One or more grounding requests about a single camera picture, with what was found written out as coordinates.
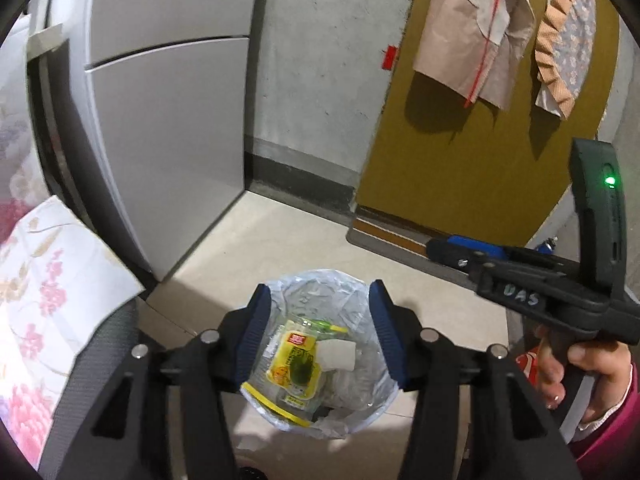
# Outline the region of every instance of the floor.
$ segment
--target floor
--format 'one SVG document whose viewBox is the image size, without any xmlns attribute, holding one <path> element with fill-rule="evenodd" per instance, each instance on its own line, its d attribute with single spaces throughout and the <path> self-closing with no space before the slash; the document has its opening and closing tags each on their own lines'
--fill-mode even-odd
<svg viewBox="0 0 640 480">
<path fill-rule="evenodd" d="M 246 192 L 173 277 L 153 291 L 147 304 L 141 303 L 140 327 L 167 347 L 180 346 L 217 326 L 225 312 L 242 307 L 257 283 L 332 268 L 367 283 L 382 278 L 396 304 L 413 309 L 424 326 L 460 346 L 507 344 L 501 307 L 466 288 L 352 246 L 346 232 L 343 225 Z M 281 433 L 241 396 L 225 395 L 223 402 L 239 462 L 257 465 L 272 480 L 392 480 L 402 462 L 415 395 L 401 393 L 366 430 L 337 441 Z M 468 412 L 461 413 L 465 428 Z M 179 452 L 173 457 L 174 477 L 180 478 Z"/>
</svg>

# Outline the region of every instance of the yellow-brown door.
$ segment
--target yellow-brown door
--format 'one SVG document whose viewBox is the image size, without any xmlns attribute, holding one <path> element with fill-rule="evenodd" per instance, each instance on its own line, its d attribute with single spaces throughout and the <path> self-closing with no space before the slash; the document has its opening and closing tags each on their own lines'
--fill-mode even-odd
<svg viewBox="0 0 640 480">
<path fill-rule="evenodd" d="M 412 69 L 430 0 L 414 0 L 380 126 L 357 193 L 361 206 L 450 234 L 524 245 L 569 183 L 572 137 L 593 138 L 618 54 L 618 14 L 596 0 L 587 79 L 569 120 L 534 105 L 540 83 L 522 59 L 510 110 L 465 99 Z M 546 0 L 530 0 L 538 22 Z"/>
</svg>

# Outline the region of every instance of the white cuff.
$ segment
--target white cuff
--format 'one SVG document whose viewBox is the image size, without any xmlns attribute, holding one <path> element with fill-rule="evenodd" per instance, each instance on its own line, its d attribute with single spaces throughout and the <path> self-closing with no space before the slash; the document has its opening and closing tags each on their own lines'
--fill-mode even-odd
<svg viewBox="0 0 640 480">
<path fill-rule="evenodd" d="M 594 420 L 593 422 L 588 422 L 587 424 L 579 424 L 578 428 L 575 430 L 575 434 L 571 442 L 579 442 L 581 440 L 584 440 L 591 433 L 593 433 L 600 426 L 602 426 L 611 415 L 613 415 L 617 410 L 619 410 L 620 407 L 622 407 L 622 405 L 625 403 L 626 397 L 628 396 L 629 390 L 631 389 L 631 384 L 633 383 L 633 380 L 634 380 L 634 368 L 632 365 L 631 371 L 629 372 L 629 384 L 626 387 L 625 396 L 622 397 L 622 400 L 620 400 L 620 402 L 617 403 L 613 408 L 610 408 L 609 410 L 607 410 L 607 412 L 603 416 L 601 416 L 599 419 Z"/>
</svg>

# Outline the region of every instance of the yellow strip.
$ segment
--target yellow strip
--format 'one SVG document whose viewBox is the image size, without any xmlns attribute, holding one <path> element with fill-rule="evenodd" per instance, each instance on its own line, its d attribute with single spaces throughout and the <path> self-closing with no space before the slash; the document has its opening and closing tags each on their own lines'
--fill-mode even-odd
<svg viewBox="0 0 640 480">
<path fill-rule="evenodd" d="M 305 420 L 304 418 L 295 416 L 293 415 L 293 413 L 289 413 L 288 411 L 283 410 L 280 406 L 277 406 L 276 404 L 271 402 L 269 399 L 267 399 L 267 397 L 261 394 L 249 383 L 242 383 L 242 387 L 245 390 L 247 390 L 250 394 L 252 394 L 252 396 L 254 396 L 258 400 L 258 402 L 260 402 L 261 404 L 264 404 L 271 411 L 276 412 L 279 415 L 282 415 L 284 418 L 288 418 L 291 422 L 295 422 L 299 426 L 304 426 L 305 428 L 308 428 L 309 426 L 311 426 L 311 422 L 309 422 L 308 420 Z"/>
</svg>

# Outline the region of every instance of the metal screw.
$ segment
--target metal screw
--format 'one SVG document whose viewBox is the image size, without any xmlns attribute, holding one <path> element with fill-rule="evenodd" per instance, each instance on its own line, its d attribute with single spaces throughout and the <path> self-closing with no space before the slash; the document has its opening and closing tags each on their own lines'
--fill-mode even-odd
<svg viewBox="0 0 640 480">
<path fill-rule="evenodd" d="M 148 354 L 148 352 L 149 347 L 143 344 L 135 345 L 131 349 L 131 355 L 133 355 L 133 357 L 135 357 L 136 359 L 142 359 L 145 355 Z"/>
<path fill-rule="evenodd" d="M 220 339 L 220 333 L 217 330 L 205 330 L 200 334 L 200 341 L 207 345 L 218 342 L 218 339 Z"/>
<path fill-rule="evenodd" d="M 507 347 L 498 343 L 489 346 L 489 352 L 491 352 L 492 356 L 498 359 L 504 359 L 505 357 L 507 357 L 507 355 L 509 355 Z"/>
<path fill-rule="evenodd" d="M 440 334 L 433 328 L 423 328 L 420 331 L 420 338 L 427 343 L 435 343 L 438 339 L 440 339 Z"/>
</svg>

